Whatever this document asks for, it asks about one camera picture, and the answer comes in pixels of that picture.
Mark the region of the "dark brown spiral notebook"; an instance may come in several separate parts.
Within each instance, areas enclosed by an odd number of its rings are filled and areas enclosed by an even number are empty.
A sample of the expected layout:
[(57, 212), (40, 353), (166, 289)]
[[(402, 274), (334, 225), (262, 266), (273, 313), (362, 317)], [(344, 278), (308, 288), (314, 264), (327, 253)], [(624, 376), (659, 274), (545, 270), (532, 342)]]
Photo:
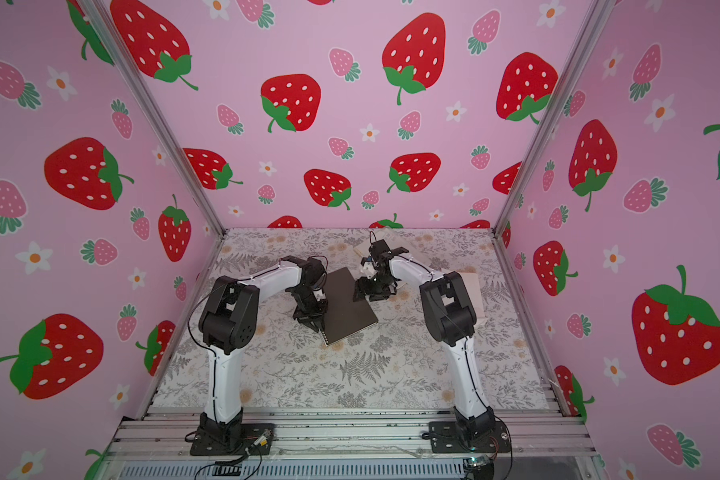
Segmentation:
[(375, 312), (364, 297), (353, 300), (355, 278), (347, 267), (328, 274), (323, 292), (328, 301), (322, 332), (326, 345), (337, 343), (378, 323)]

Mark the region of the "white spiral notebook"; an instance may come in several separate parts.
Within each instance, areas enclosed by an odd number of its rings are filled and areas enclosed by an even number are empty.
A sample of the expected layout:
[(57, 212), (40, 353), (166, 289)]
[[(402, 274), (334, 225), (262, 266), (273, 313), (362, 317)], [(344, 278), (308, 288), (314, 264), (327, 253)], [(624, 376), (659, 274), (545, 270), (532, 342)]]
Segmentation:
[(360, 257), (369, 257), (370, 256), (370, 247), (371, 247), (371, 240), (369, 238), (364, 238), (363, 241), (353, 247), (354, 253)]

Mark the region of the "torn lined paper page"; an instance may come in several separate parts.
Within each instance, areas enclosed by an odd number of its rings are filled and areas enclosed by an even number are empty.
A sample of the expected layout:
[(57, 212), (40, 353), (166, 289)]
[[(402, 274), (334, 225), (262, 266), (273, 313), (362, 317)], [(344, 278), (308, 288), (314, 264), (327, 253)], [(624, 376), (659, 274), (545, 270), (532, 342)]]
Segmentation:
[(487, 320), (485, 314), (483, 296), (480, 289), (479, 275), (474, 272), (460, 272), (460, 276), (464, 281), (465, 288), (469, 295), (469, 299), (475, 310), (476, 314), (476, 326), (483, 325)]

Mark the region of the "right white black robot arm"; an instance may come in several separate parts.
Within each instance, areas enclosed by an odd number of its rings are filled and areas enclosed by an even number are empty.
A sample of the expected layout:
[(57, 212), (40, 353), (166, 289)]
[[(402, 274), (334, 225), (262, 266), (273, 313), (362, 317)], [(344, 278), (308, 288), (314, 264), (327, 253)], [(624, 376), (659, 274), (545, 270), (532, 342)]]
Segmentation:
[(355, 281), (353, 300), (387, 300), (401, 283), (420, 294), (425, 326), (434, 341), (444, 345), (452, 373), (454, 411), (458, 433), (474, 440), (496, 429), (496, 416), (485, 399), (475, 357), (476, 310), (462, 276), (433, 270), (403, 248), (373, 240), (361, 258), (361, 276)]

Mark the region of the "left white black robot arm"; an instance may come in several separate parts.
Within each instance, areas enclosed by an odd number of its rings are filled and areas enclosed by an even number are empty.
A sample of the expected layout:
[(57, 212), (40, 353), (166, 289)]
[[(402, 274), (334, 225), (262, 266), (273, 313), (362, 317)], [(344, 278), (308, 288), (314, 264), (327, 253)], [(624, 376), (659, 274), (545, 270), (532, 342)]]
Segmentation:
[(240, 381), (242, 354), (251, 343), (259, 306), (286, 292), (295, 301), (293, 319), (322, 334), (328, 300), (323, 287), (328, 273), (317, 257), (286, 256), (249, 277), (217, 278), (200, 316), (201, 346), (209, 353), (209, 397), (199, 431), (225, 442), (239, 435), (242, 423)]

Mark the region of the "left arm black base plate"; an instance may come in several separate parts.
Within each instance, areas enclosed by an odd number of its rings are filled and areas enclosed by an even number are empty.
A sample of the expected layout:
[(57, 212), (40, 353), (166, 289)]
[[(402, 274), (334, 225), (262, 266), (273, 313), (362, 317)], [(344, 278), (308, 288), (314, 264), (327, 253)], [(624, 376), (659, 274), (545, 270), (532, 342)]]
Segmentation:
[(222, 433), (219, 439), (205, 430), (187, 434), (184, 440), (191, 444), (191, 456), (267, 456), (274, 439), (272, 423), (243, 423)]

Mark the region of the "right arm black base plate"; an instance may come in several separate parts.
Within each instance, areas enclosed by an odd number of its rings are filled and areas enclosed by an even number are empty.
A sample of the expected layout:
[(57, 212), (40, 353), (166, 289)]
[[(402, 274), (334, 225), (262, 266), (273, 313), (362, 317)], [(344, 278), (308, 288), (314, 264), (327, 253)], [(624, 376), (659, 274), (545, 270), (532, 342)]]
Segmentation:
[(510, 432), (505, 423), (497, 421), (492, 429), (474, 433), (456, 422), (433, 421), (421, 434), (436, 454), (509, 454), (512, 452)]

